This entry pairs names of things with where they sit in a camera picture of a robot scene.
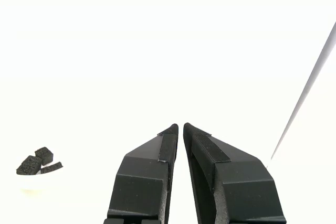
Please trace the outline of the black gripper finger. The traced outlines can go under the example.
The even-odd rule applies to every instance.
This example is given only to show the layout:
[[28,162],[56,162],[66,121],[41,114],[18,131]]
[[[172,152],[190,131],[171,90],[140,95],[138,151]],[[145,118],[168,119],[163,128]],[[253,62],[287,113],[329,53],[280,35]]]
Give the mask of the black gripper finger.
[[172,124],[124,156],[105,223],[168,223],[178,135]]
[[274,179],[256,157],[185,123],[198,223],[286,223]]

